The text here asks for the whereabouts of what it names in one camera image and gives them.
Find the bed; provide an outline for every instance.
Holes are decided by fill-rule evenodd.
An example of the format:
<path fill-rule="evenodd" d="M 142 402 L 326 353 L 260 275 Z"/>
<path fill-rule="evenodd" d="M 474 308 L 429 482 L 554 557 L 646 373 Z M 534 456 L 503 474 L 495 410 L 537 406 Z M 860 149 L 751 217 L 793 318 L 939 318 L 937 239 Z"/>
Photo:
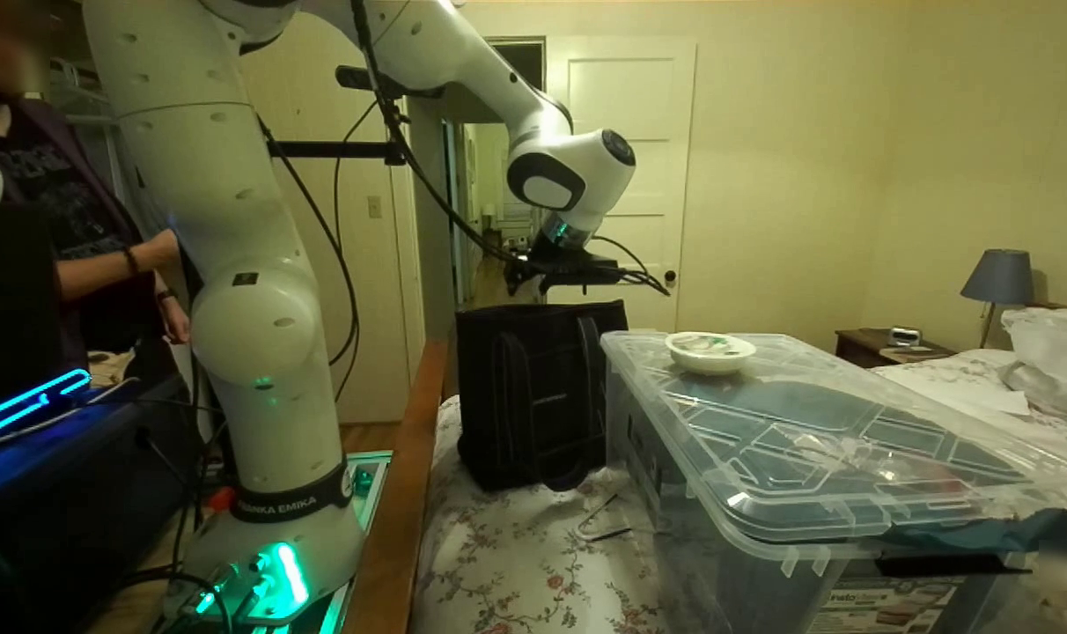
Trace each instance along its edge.
<path fill-rule="evenodd" d="M 879 365 L 885 381 L 969 410 L 974 436 L 1007 436 L 1067 456 L 1067 420 L 1014 389 L 1014 353 L 969 349 L 947 358 Z M 544 484 L 482 494 L 456 463 L 456 394 L 441 406 L 412 629 L 495 634 L 662 634 L 657 563 L 644 503 L 615 469 L 592 473 L 578 488 Z M 1038 604 L 1067 629 L 1067 570 Z"/>

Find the floral bedspread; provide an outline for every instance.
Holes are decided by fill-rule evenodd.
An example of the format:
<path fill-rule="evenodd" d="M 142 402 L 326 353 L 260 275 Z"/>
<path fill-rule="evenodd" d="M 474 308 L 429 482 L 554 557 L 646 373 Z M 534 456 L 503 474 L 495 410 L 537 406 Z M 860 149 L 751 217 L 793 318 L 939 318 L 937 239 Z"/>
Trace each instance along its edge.
<path fill-rule="evenodd" d="M 579 484 L 482 494 L 456 461 L 461 409 L 437 416 L 414 634 L 662 634 L 650 522 L 615 469 Z"/>

